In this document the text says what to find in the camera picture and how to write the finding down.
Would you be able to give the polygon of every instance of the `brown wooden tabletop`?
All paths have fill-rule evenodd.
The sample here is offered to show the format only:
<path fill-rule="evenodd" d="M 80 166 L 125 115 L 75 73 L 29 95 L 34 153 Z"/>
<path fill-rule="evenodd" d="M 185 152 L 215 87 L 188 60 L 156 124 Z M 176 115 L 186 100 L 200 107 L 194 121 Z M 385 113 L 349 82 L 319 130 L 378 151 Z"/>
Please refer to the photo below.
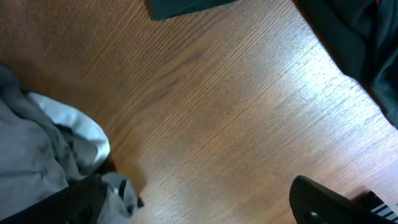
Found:
<path fill-rule="evenodd" d="M 289 0 L 160 22 L 143 0 L 5 0 L 0 37 L 24 88 L 104 128 L 132 223 L 294 223 L 297 175 L 398 201 L 397 131 Z"/>

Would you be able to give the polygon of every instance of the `gray cloth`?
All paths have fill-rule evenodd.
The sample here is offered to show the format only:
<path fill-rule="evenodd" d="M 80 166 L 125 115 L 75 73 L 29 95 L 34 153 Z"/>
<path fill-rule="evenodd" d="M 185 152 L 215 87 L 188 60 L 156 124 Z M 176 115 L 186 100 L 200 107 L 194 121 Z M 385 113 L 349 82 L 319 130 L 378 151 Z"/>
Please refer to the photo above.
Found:
<path fill-rule="evenodd" d="M 96 153 L 89 141 L 59 130 L 0 65 L 0 220 L 91 174 Z M 127 223 L 137 208 L 130 182 L 116 173 L 103 182 L 108 193 L 99 223 Z M 118 192 L 122 183 L 127 187 Z"/>

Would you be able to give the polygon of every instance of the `wood grain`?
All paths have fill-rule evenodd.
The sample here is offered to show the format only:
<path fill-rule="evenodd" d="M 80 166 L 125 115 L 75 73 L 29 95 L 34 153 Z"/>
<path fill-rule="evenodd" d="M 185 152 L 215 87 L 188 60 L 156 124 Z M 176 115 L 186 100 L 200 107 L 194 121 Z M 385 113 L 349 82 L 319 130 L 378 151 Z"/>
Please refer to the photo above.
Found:
<path fill-rule="evenodd" d="M 24 88 L 104 127 L 146 203 L 132 223 L 294 223 L 296 175 L 398 201 L 397 131 L 288 0 L 160 22 L 141 0 L 5 0 L 0 36 Z"/>

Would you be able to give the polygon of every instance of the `dark teal fabric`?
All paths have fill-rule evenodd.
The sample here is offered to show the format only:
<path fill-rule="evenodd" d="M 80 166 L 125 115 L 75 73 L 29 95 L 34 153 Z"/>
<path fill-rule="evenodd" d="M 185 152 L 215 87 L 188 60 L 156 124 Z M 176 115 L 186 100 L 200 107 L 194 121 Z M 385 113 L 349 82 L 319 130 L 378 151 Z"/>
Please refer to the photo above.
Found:
<path fill-rule="evenodd" d="M 154 20 L 202 11 L 235 0 L 149 0 Z"/>
<path fill-rule="evenodd" d="M 340 70 L 398 128 L 398 0 L 296 0 Z"/>

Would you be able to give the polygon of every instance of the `wooden table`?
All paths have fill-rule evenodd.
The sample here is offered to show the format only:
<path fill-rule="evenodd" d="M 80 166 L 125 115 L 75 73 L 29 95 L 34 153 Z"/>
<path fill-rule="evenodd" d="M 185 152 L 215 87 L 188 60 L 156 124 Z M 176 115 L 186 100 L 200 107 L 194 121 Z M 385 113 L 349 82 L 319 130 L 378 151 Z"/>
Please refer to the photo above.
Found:
<path fill-rule="evenodd" d="M 24 88 L 104 127 L 133 223 L 294 223 L 296 175 L 397 202 L 397 131 L 289 0 L 160 22 L 142 0 L 6 0 L 0 30 Z"/>

